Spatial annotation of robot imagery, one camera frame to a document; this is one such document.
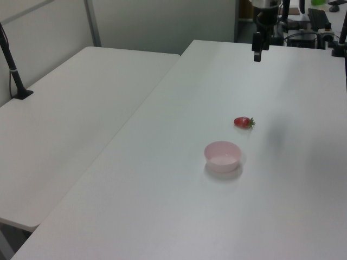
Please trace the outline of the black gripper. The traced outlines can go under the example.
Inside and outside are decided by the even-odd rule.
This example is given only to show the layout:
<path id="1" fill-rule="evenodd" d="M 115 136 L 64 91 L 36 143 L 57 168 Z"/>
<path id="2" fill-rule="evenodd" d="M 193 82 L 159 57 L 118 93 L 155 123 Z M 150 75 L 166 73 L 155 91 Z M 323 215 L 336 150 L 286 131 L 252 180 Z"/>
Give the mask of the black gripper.
<path id="1" fill-rule="evenodd" d="M 255 8 L 255 24 L 258 32 L 253 34 L 252 40 L 254 62 L 261 61 L 262 50 L 269 50 L 271 31 L 277 23 L 278 10 L 278 6 L 275 8 Z"/>

